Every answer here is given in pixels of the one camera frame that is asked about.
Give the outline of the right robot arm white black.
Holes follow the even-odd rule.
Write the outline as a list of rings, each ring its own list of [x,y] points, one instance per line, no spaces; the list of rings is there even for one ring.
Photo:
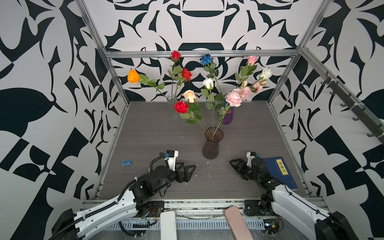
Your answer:
[[[281,157],[262,159],[254,152],[247,160],[229,163],[243,180],[254,181],[263,191],[258,210],[284,218],[309,240],[356,240],[358,237],[346,217],[330,213],[296,194],[297,185]]]

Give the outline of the blue binder clip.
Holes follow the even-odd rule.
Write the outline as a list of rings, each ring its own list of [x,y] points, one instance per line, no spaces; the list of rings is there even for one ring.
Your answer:
[[[124,171],[128,171],[128,167],[132,164],[132,160],[124,160],[121,163],[121,166],[124,167]]]

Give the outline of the large red artificial rose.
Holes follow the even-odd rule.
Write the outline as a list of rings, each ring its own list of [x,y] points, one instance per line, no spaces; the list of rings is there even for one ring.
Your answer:
[[[177,74],[176,80],[177,80],[177,87],[175,91],[176,99],[179,97],[179,92],[181,87],[191,80],[192,73],[187,70],[186,68],[183,68],[182,72],[180,74]]]

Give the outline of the blue book yellow label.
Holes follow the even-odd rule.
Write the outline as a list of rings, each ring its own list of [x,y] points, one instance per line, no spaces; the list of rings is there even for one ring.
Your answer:
[[[291,190],[297,190],[298,186],[283,157],[265,158],[270,175],[287,185]]]

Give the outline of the purple blue glass vase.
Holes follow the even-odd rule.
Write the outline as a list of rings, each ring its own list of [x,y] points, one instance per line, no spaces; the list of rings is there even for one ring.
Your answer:
[[[223,118],[223,125],[229,125],[233,121],[233,117],[234,117],[233,112],[234,112],[234,107],[230,107],[227,114]]]

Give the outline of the blue artificial rose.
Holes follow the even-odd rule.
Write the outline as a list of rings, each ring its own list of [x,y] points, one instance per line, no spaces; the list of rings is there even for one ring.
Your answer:
[[[200,61],[203,65],[204,71],[208,73],[207,78],[212,79],[215,82],[219,93],[222,94],[223,91],[218,82],[219,70],[217,69],[217,64],[214,63],[214,59],[211,57],[210,54],[206,54],[200,58]]]

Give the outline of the small red artificial rose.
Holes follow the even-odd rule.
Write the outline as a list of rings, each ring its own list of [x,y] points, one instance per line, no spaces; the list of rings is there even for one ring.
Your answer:
[[[168,70],[168,73],[172,79],[171,96],[170,96],[170,102],[172,103],[177,101],[177,92],[184,80],[184,78],[181,76],[182,67],[178,64],[178,62],[180,61],[180,58],[181,58],[181,54],[179,52],[173,51],[171,53],[171,59],[172,59],[173,65],[171,70]]]

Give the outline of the pink artificial rose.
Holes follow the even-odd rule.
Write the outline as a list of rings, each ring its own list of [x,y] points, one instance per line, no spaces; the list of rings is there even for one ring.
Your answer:
[[[243,83],[251,76],[256,68],[257,68],[257,60],[258,58],[256,56],[248,56],[247,64],[240,69],[239,74],[235,74],[237,85],[236,88],[239,88],[243,85]]]

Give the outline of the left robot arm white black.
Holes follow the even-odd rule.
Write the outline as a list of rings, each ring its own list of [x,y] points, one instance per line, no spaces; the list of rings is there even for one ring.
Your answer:
[[[61,214],[52,228],[52,240],[89,240],[125,219],[144,218],[156,194],[165,196],[173,182],[187,183],[191,180],[196,165],[177,163],[178,151],[168,150],[149,164],[149,171],[130,181],[116,197],[95,207],[74,213],[67,210]]]

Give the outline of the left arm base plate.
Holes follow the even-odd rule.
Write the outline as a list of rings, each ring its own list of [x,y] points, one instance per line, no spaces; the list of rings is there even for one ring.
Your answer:
[[[146,218],[157,218],[160,217],[160,214],[165,210],[165,202],[164,201],[150,201],[149,203],[144,205],[143,213]]]

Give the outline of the clear glass vase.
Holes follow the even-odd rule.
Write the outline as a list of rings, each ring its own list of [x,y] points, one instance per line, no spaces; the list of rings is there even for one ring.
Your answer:
[[[175,104],[178,102],[177,96],[168,95],[167,103],[169,106],[169,117],[172,122],[178,121],[180,119],[180,114],[175,110]]]

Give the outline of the white phone-like device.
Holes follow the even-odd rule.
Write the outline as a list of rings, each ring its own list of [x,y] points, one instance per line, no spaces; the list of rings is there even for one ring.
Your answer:
[[[160,215],[161,240],[177,240],[176,213],[163,212]]]

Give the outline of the pink phone-like device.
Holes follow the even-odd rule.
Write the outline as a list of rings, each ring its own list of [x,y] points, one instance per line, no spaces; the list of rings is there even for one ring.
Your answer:
[[[232,206],[227,208],[224,210],[224,216],[235,240],[253,240],[252,234],[238,207]]]

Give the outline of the pink peony flower spray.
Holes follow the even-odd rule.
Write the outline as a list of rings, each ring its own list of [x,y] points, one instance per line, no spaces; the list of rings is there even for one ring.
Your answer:
[[[261,93],[263,91],[264,86],[266,85],[267,80],[257,80],[252,86],[251,86],[251,91],[253,93]]]

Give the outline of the small circuit board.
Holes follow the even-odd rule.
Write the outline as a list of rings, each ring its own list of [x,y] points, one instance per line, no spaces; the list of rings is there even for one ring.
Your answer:
[[[264,233],[267,235],[275,235],[284,228],[284,222],[280,218],[263,219]]]

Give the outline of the orange artificial rose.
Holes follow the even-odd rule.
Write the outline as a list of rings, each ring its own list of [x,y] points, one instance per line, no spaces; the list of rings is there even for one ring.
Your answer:
[[[169,100],[169,98],[162,92],[165,87],[165,84],[158,84],[157,80],[150,80],[149,77],[143,74],[138,74],[138,72],[134,69],[129,71],[127,80],[131,84],[142,84],[151,88],[155,88],[158,93],[160,93],[163,97],[166,98],[166,100]]]

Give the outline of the grey hook rack rail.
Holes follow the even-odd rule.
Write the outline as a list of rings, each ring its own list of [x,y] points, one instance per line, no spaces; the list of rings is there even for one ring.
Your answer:
[[[370,131],[367,134],[369,138],[375,137],[382,145],[384,144],[384,123],[341,80],[333,78],[330,72],[326,71],[326,78],[322,85],[331,89],[332,98],[337,96],[343,102],[342,108],[354,113],[356,116],[353,118],[354,121],[360,121],[366,126]]]

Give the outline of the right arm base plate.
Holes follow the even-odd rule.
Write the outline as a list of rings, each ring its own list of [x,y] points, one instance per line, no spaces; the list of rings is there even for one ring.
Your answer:
[[[249,217],[270,215],[270,205],[265,199],[245,200],[244,214]]]

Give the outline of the small white artificial rose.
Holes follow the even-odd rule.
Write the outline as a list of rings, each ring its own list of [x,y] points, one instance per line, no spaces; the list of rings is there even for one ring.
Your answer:
[[[202,95],[206,98],[205,107],[211,111],[211,125],[206,125],[208,135],[210,137],[210,140],[213,140],[215,137],[215,120],[214,120],[214,113],[215,108],[217,105],[216,102],[216,93],[214,92],[214,80],[212,78],[207,78],[203,81],[204,89],[201,90]]]

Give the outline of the dark maroon glass vase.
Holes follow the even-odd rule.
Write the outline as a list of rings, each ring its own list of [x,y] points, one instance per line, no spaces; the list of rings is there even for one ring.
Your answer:
[[[203,156],[208,160],[214,160],[219,155],[219,143],[223,140],[224,133],[217,127],[210,127],[205,131],[205,138]]]

